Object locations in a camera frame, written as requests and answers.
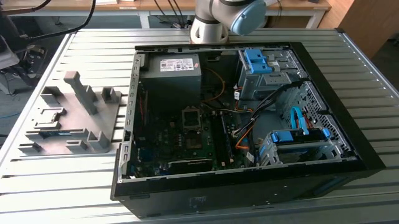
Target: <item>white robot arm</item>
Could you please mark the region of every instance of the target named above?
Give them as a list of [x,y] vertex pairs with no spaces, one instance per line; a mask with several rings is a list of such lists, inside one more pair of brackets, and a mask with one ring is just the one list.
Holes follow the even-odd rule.
[[225,43],[229,29],[247,35],[265,22],[265,15],[263,0],[197,0],[191,42]]

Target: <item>table leg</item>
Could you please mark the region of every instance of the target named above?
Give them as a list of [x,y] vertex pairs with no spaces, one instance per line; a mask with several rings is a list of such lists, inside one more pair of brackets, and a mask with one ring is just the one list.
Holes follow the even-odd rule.
[[14,93],[14,88],[10,86],[7,77],[3,73],[0,74],[0,91],[3,91],[7,95]]
[[141,11],[139,12],[139,17],[141,17],[141,24],[142,24],[142,29],[150,29],[150,12],[147,11]]
[[321,11],[315,11],[306,28],[307,29],[317,29],[319,27],[321,21],[323,19],[326,11],[321,10]]

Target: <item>sticker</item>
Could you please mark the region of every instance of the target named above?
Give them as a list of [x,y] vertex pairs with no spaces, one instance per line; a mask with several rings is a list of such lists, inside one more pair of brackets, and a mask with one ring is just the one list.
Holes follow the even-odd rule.
[[194,70],[193,58],[162,60],[161,68],[162,72]]
[[235,99],[239,100],[239,92],[235,91]]
[[251,162],[254,162],[254,160],[255,160],[255,157],[254,157],[254,155],[253,155],[250,152],[247,152],[247,159],[249,159]]
[[138,7],[119,7],[119,9],[138,9]]
[[267,64],[269,64],[269,66],[279,66],[278,62],[269,62]]

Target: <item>metal work surface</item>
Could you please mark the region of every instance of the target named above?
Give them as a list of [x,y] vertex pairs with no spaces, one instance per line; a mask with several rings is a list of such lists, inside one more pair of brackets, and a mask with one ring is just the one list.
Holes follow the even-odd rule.
[[[322,29],[267,29],[250,36],[231,34],[230,40],[303,42],[387,169],[322,198],[146,221],[221,223],[222,219],[239,221],[238,218],[274,224],[399,221],[399,94],[346,34]],[[141,221],[119,202],[110,200],[115,150],[106,154],[20,157],[20,129],[31,119],[30,110],[36,107],[43,87],[63,79],[62,71],[78,70],[83,85],[90,84],[94,91],[114,87],[123,93],[112,139],[118,144],[123,137],[135,45],[187,43],[189,31],[174,29],[87,29],[67,35],[0,150],[0,220]]]

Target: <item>wooden table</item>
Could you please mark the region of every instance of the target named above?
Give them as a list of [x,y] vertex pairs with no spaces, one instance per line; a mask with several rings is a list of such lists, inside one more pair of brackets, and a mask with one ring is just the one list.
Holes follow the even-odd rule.
[[[43,0],[0,0],[4,9],[20,7],[34,7]],[[167,0],[158,0],[159,5],[167,15],[175,15]],[[195,14],[195,0],[177,0],[183,15]],[[90,10],[91,0],[52,0],[47,7],[24,16],[83,16]],[[331,9],[327,0],[321,0],[319,4],[307,0],[282,0],[282,16],[310,16],[311,19],[306,28],[318,28],[326,11]],[[95,15],[136,15],[141,17],[142,28],[150,28],[149,16],[162,15],[154,0],[136,0],[135,2],[119,1],[114,5],[96,6]],[[266,15],[279,15],[279,4],[267,8]]]

